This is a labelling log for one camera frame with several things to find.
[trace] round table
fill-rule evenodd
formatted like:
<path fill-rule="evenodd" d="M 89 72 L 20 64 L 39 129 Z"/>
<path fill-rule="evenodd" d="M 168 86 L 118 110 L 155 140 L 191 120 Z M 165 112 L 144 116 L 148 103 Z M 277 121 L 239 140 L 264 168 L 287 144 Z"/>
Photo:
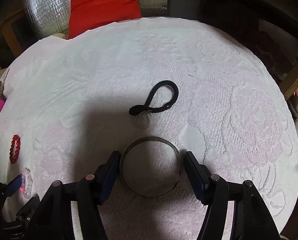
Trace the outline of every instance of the round table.
<path fill-rule="evenodd" d="M 26 167 L 41 198 L 52 181 L 78 181 L 113 150 L 158 136 L 181 154 L 192 151 L 227 181 L 252 180 L 279 231 L 294 208 L 298 139 L 287 104 L 261 61 L 221 30 L 160 17 L 112 23 L 68 41 L 48 37 L 14 61 L 5 79 L 2 182 Z M 139 129 L 128 110 L 144 104 L 162 80 L 177 84 L 179 98 L 171 109 L 152 114 L 149 128 Z M 160 88 L 151 106 L 171 95 Z M 11 166 L 14 134 L 21 150 Z M 168 168 L 159 150 L 149 150 L 155 158 L 148 163 Z M 7 205 L 12 214 L 17 208 Z M 183 174 L 178 187 L 158 199 L 134 195 L 118 179 L 99 210 L 109 239 L 176 240 L 196 239 L 206 207 Z M 230 203 L 223 239 L 230 236 L 232 211 Z M 73 206 L 79 239 L 77 220 Z"/>

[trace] black clamp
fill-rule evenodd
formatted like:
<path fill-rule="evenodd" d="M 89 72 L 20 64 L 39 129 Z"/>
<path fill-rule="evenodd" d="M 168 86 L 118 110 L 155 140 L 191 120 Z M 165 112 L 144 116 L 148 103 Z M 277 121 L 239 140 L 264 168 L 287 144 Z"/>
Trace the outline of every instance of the black clamp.
<path fill-rule="evenodd" d="M 149 105 L 151 104 L 151 101 L 152 101 L 153 96 L 156 93 L 156 91 L 160 87 L 166 86 L 166 85 L 171 86 L 172 89 L 173 89 L 172 99 L 169 102 L 165 103 L 161 107 L 157 107 L 157 108 L 149 107 Z M 133 106 L 132 108 L 129 109 L 129 114 L 131 114 L 133 116 L 136 116 L 136 115 L 140 114 L 141 112 L 160 113 L 160 112 L 166 111 L 166 110 L 170 109 L 173 106 L 173 104 L 177 101 L 178 96 L 179 96 L 179 89 L 178 89 L 177 85 L 174 82 L 172 82 L 170 80 L 160 81 L 150 91 L 149 96 L 148 96 L 145 104 L 144 105 Z"/>
<path fill-rule="evenodd" d="M 121 154 L 114 151 L 106 164 L 79 182 L 54 181 L 41 200 L 24 240 L 75 240 L 71 201 L 77 201 L 84 240 L 107 240 L 97 205 L 108 199 L 119 172 Z"/>
<path fill-rule="evenodd" d="M 6 222 L 2 215 L 2 208 L 5 204 L 7 197 L 14 195 L 21 186 L 21 175 L 15 177 L 9 184 L 0 182 L 0 239 L 23 239 L 24 232 L 26 231 L 30 219 L 40 203 L 38 196 L 33 196 L 20 211 L 16 214 L 16 220 Z"/>
<path fill-rule="evenodd" d="M 221 240 L 228 201 L 234 201 L 230 240 L 279 240 L 273 218 L 251 180 L 242 184 L 227 182 L 199 164 L 192 152 L 184 156 L 184 168 L 196 195 L 208 205 L 197 240 Z"/>

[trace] wooden chair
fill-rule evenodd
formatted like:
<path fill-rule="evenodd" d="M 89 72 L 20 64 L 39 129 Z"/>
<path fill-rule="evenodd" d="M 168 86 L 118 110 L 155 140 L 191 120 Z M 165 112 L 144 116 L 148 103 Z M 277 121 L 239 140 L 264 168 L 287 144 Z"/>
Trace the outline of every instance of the wooden chair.
<path fill-rule="evenodd" d="M 292 70 L 280 83 L 279 88 L 285 99 L 288 99 L 298 88 L 298 60 Z"/>
<path fill-rule="evenodd" d="M 18 57 L 24 50 L 19 44 L 11 24 L 25 16 L 25 10 L 23 6 L 23 0 L 12 0 L 7 8 L 6 13 L 0 17 L 0 37 L 3 36 L 10 50 L 15 57 Z"/>

